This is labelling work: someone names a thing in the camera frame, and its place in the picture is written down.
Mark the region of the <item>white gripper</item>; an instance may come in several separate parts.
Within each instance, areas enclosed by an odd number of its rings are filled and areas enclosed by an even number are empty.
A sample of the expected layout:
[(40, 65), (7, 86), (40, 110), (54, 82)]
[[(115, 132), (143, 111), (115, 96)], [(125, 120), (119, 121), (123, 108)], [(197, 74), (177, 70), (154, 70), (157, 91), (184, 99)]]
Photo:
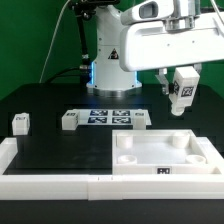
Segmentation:
[(120, 67), (125, 71), (159, 69), (156, 78), (162, 93), (169, 94), (168, 67), (224, 59), (224, 25), (216, 13), (202, 14), (193, 29), (167, 32), (162, 21), (137, 23), (120, 34)]

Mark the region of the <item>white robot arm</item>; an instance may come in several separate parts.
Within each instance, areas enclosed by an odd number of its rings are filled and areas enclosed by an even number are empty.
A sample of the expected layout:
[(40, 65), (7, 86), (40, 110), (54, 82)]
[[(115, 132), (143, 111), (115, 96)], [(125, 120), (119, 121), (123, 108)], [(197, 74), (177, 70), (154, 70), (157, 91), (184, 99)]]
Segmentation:
[(200, 0), (144, 0), (122, 12), (96, 5), (97, 48), (88, 87), (106, 95), (139, 88), (137, 73), (224, 59), (224, 9)]

